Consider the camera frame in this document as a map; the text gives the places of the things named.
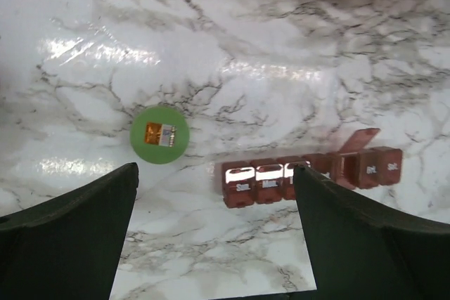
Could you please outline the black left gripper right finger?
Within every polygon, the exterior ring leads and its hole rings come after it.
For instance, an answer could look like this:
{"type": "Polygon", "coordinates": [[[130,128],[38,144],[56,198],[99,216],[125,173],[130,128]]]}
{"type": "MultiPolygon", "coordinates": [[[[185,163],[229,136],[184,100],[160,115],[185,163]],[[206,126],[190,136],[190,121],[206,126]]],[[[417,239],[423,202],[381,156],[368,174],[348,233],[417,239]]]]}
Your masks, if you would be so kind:
{"type": "Polygon", "coordinates": [[[316,289],[294,299],[448,299],[449,224],[348,190],[309,167],[295,194],[316,289]]]}

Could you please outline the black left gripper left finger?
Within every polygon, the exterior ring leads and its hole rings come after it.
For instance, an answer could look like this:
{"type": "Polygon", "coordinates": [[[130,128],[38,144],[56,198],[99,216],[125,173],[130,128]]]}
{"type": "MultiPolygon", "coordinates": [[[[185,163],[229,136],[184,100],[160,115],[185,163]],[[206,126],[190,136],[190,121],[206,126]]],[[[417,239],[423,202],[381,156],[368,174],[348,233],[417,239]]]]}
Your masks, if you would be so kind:
{"type": "Polygon", "coordinates": [[[1,217],[2,299],[109,299],[139,185],[135,163],[1,217]]]}

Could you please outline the green bottle cap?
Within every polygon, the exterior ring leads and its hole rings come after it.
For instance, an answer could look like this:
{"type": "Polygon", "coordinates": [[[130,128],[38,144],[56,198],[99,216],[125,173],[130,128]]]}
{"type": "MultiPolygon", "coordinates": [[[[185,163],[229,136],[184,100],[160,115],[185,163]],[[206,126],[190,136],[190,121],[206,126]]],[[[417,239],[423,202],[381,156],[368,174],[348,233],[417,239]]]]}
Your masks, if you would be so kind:
{"type": "Polygon", "coordinates": [[[134,118],[129,140],[142,160],[151,164],[169,164],[185,153],[190,130],[179,111],[155,106],[146,108],[134,118]]]}

